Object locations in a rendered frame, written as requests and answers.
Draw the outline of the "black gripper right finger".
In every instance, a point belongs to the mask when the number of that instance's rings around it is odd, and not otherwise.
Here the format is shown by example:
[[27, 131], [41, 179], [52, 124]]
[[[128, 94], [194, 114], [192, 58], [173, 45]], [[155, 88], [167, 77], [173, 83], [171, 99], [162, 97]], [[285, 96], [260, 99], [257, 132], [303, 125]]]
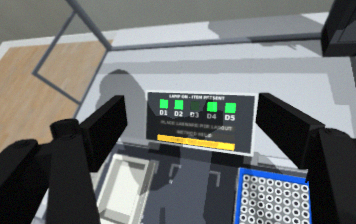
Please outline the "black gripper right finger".
[[356, 138], [270, 93], [259, 93], [255, 123], [308, 170], [312, 224], [356, 224]]

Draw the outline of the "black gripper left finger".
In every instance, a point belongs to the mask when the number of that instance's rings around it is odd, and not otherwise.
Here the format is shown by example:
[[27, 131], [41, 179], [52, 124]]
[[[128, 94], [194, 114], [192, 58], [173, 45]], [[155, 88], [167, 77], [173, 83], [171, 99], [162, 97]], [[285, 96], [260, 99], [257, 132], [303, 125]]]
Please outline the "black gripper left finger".
[[52, 123], [49, 143], [7, 146], [0, 152], [0, 224], [31, 224], [47, 190], [45, 224], [101, 224], [90, 173], [98, 173], [127, 125], [124, 95], [115, 95], [80, 124]]

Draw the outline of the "white one-well reservoir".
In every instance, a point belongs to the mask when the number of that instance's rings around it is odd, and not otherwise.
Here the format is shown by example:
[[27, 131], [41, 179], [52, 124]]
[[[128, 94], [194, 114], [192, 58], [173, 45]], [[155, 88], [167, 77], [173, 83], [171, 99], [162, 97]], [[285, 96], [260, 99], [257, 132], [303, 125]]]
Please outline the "white one-well reservoir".
[[156, 164], [114, 154], [97, 201], [101, 224], [141, 224]]

